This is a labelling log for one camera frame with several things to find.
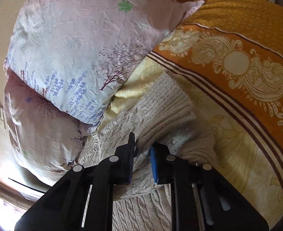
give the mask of silver screw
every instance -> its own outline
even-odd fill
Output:
[[[112,156],[112,157],[109,158],[109,161],[110,161],[110,162],[116,162],[116,161],[118,161],[118,160],[119,160],[119,157],[118,157],[118,156]]]
[[[168,160],[168,161],[174,161],[174,160],[176,160],[176,157],[173,156],[173,155],[168,155],[168,156],[166,156],[166,160]]]
[[[73,171],[74,172],[79,172],[79,171],[81,171],[83,169],[83,166],[81,166],[81,165],[75,165],[74,167],[73,167]]]
[[[209,170],[212,169],[212,166],[211,166],[209,163],[205,163],[205,164],[203,165],[203,169],[209,171]]]

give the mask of beige knit sweater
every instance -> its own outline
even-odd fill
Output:
[[[114,230],[165,230],[170,226],[169,187],[154,184],[149,148],[157,141],[191,163],[213,164],[213,134],[195,117],[192,101],[172,75],[163,73],[135,106],[88,138],[77,163],[85,167],[98,164],[127,143],[130,132],[135,134],[139,155],[134,159],[132,183],[114,187],[114,199],[118,200],[114,203]]]

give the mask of green flower print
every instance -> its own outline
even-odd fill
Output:
[[[127,0],[123,0],[122,2],[118,3],[118,6],[120,11],[123,10],[124,12],[128,12],[132,9],[133,4]]]

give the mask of floral pillow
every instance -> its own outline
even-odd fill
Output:
[[[111,97],[194,5],[27,0],[4,66],[58,109],[95,129]]]
[[[85,136],[79,121],[29,88],[10,69],[4,114],[18,164],[53,185],[82,151]]]

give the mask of wall socket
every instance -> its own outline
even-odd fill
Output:
[[[0,127],[5,129],[5,120],[0,118]]]

